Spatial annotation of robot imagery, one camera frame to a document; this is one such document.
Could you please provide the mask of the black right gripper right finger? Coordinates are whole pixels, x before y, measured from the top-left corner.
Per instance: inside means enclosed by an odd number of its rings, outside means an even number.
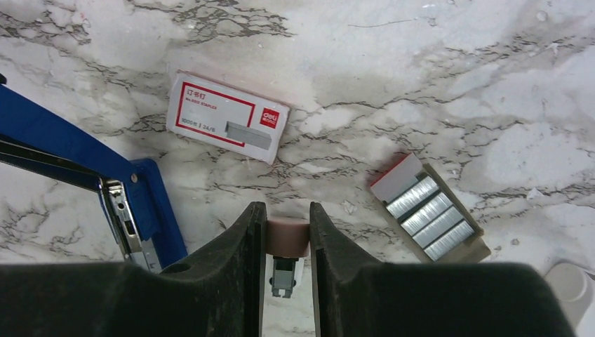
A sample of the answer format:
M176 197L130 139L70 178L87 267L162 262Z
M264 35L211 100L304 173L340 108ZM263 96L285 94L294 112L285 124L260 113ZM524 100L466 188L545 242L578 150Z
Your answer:
M573 336L546 281L519 263L384 263L309 210L318 336Z

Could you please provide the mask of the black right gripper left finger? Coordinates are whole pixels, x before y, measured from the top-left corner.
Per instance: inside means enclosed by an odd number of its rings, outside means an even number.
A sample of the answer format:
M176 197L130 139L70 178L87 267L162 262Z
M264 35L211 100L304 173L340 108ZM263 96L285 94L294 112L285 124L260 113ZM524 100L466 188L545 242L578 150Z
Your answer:
M262 202L159 274L132 263L1 266L2 336L260 336Z

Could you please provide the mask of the pink small stapler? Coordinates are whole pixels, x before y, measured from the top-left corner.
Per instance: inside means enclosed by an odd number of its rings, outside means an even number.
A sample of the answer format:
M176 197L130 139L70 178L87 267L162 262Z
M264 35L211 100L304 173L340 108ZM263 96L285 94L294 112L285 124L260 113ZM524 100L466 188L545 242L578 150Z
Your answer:
M309 222L302 218L273 217L267 220L266 253L272 257L269 283L272 295L291 298L300 284L309 254Z

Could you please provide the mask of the blue black stapler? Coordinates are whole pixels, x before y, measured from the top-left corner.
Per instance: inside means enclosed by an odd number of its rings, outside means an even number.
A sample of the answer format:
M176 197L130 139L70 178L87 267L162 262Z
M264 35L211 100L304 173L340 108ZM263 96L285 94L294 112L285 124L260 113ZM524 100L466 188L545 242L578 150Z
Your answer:
M1 78L1 162L98 195L125 260L160 272L188 254L153 159L128 160Z

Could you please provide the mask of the red white staple box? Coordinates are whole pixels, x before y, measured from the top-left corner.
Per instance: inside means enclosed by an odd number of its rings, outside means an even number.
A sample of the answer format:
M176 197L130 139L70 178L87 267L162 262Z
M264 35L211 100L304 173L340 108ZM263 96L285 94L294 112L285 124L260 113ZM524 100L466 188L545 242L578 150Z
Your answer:
M189 72L170 91L166 128L178 135L273 164L290 108Z

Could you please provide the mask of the white small stapler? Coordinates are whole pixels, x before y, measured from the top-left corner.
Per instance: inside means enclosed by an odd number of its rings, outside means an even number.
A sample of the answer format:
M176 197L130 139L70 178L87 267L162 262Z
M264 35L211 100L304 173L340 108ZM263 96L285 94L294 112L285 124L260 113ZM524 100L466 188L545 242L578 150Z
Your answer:
M559 263L544 278L576 336L594 337L594 271Z

